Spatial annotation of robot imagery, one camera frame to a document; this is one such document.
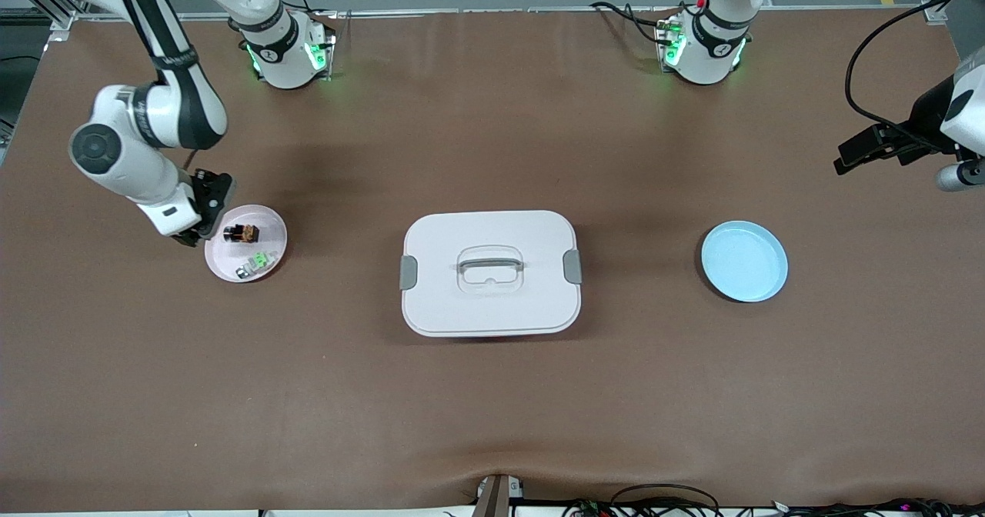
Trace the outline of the pale pink round plate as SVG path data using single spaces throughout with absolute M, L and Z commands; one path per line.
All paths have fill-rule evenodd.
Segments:
M 259 228 L 259 241 L 253 244 L 229 243 L 222 240 L 222 230 L 230 225 L 256 225 Z M 208 240 L 204 248 L 204 256 L 208 269 L 213 275 L 222 281 L 231 283 L 240 282 L 235 277 L 235 269 L 249 256 L 256 252 L 270 251 L 280 254 L 280 264 L 288 248 L 288 230 L 284 219 L 274 211 L 264 205 L 242 205 L 237 208 L 229 209 L 221 221 L 221 230 L 214 237 Z M 277 268 L 277 265 L 267 274 L 253 279 L 256 282 Z

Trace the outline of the light blue round plate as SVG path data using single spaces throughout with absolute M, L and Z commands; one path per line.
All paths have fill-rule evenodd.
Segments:
M 781 292 L 789 276 L 782 243 L 769 229 L 748 220 L 729 220 L 701 241 L 700 268 L 726 299 L 759 303 Z

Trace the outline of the pink box with white lid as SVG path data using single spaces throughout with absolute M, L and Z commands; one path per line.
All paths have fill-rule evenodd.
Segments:
M 576 230 L 557 212 L 434 213 L 405 233 L 401 307 L 422 337 L 561 332 L 579 317 L 581 288 Z

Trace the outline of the green and clear switch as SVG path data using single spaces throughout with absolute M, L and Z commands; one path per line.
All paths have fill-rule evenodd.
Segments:
M 259 276 L 267 274 L 280 261 L 278 252 L 261 251 L 247 257 L 242 264 L 235 269 L 235 277 L 240 282 L 249 282 Z

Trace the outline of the aluminium table edge rail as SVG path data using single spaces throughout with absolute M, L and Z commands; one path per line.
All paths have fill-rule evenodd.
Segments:
M 639 15 L 650 15 L 650 13 L 676 13 L 680 10 L 679 6 L 633 6 L 634 11 Z M 872 5 L 764 5 L 761 12 L 766 10 L 849 10 L 849 9 L 873 8 Z M 531 8 L 507 8 L 507 9 L 460 9 L 460 8 L 425 8 L 409 10 L 316 10 L 314 16 L 327 17 L 327 19 L 345 18 L 390 18 L 390 17 L 419 17 L 425 15 L 471 15 L 479 13 L 532 13 L 532 15 L 545 15 L 545 13 L 587 13 L 605 8 L 592 8 L 588 5 L 578 6 L 531 6 Z M 224 12 L 177 12 L 180 22 L 224 22 L 229 18 L 228 13 Z M 76 12 L 72 16 L 72 23 L 75 22 L 122 22 L 123 18 L 117 15 L 110 15 L 108 12 Z

